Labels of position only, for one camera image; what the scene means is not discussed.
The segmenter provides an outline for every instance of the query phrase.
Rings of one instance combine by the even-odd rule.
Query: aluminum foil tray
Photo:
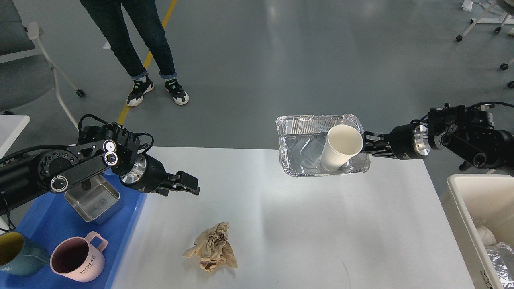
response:
[[[345,115],[293,115],[277,118],[280,140],[280,163],[290,176],[326,176],[367,172],[370,156],[359,153],[337,171],[328,171],[320,165],[328,130],[338,124],[346,124],[364,133],[359,119]]]

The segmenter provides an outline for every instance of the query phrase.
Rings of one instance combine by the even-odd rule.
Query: mug handle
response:
[[[98,234],[95,231],[91,231],[91,232],[89,232],[89,234],[87,234],[86,237],[84,237],[84,239],[86,239],[86,241],[88,243],[91,243],[91,240],[93,240],[95,237],[98,237],[100,240],[102,240],[102,243],[100,243],[100,245],[98,245],[98,247],[97,247],[97,250],[102,252],[107,247],[107,244],[109,242],[106,239],[102,238],[102,236],[100,236],[100,234]]]

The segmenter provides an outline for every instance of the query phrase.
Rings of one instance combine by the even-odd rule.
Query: jeans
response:
[[[160,69],[160,76],[164,79],[177,76],[155,0],[80,0],[80,3],[107,38],[114,55],[132,79],[143,77],[146,69],[130,41],[121,5],[152,53]]]

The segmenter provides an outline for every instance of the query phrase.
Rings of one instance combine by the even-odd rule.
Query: chair wheel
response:
[[[78,89],[77,91],[75,91],[75,93],[76,93],[79,97],[84,97],[84,96],[86,96],[86,93],[85,93],[82,89]]]

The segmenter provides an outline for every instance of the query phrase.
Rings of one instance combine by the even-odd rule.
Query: white table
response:
[[[200,196],[146,198],[112,288],[473,288],[421,160],[294,178],[276,150],[150,153],[198,177]],[[239,267],[209,274],[182,253],[219,222]]]
[[[0,115],[0,157],[9,150],[29,120],[26,115]]]

